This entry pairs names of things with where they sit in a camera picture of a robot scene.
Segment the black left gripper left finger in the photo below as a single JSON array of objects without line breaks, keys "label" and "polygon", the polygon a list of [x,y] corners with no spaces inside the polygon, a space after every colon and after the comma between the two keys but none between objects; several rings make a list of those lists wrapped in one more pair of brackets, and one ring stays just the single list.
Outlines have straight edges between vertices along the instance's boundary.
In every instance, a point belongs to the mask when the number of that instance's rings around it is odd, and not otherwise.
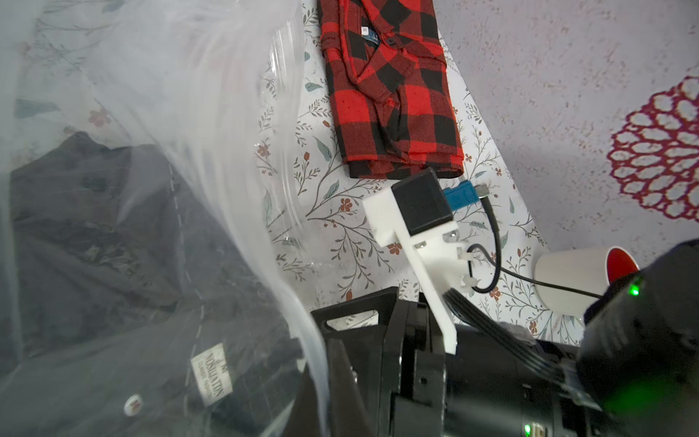
[{"label": "black left gripper left finger", "polygon": [[322,437],[318,396],[309,370],[302,374],[299,392],[291,406],[283,437]]}]

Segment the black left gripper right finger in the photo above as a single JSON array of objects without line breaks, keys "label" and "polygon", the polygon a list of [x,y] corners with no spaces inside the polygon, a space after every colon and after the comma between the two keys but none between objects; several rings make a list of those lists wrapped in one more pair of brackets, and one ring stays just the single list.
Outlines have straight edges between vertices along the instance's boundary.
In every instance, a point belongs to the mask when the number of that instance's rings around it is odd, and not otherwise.
[{"label": "black left gripper right finger", "polygon": [[351,362],[341,340],[328,341],[329,424],[331,436],[370,437],[375,433],[352,373]]}]

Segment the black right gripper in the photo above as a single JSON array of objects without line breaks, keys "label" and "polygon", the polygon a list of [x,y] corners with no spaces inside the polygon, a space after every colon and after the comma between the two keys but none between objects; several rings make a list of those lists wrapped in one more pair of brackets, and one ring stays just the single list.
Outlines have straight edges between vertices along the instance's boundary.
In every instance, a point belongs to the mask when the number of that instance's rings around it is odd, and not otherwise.
[{"label": "black right gripper", "polygon": [[382,342],[378,435],[589,435],[589,413],[563,389],[473,328],[445,353],[428,306],[398,297],[389,287],[311,313],[326,340]]}]

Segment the red black plaid shirt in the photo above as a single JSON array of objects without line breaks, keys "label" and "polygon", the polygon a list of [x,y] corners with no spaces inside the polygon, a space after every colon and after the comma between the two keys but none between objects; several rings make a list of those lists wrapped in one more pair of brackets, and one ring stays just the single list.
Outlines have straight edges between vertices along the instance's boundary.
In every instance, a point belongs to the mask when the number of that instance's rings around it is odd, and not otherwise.
[{"label": "red black plaid shirt", "polygon": [[321,51],[351,178],[464,173],[447,62],[431,1],[320,1]]}]

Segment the dark grey shirt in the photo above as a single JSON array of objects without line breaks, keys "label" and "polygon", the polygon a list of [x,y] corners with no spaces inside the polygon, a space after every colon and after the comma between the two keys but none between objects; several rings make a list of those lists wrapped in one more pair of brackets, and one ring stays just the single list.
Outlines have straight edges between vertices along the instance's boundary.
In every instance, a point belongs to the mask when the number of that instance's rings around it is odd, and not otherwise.
[{"label": "dark grey shirt", "polygon": [[1,179],[1,433],[278,436],[300,344],[153,146],[76,133]]}]

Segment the clear plastic vacuum bag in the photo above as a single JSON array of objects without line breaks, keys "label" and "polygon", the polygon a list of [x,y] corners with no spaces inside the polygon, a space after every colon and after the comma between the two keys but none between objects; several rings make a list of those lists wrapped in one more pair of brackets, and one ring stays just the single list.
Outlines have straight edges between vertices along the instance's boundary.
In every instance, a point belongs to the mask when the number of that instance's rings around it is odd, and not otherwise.
[{"label": "clear plastic vacuum bag", "polygon": [[1,5],[1,433],[280,436],[298,1]]}]

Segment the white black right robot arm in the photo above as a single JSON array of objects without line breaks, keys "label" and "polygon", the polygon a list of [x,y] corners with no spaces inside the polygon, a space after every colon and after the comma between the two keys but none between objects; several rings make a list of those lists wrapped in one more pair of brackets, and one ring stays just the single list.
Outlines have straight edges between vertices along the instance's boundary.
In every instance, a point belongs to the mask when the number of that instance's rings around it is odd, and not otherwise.
[{"label": "white black right robot arm", "polygon": [[393,287],[314,311],[349,358],[352,435],[697,435],[696,241],[614,282],[576,347],[495,322],[458,291],[446,304],[461,322],[452,354],[426,300]]}]

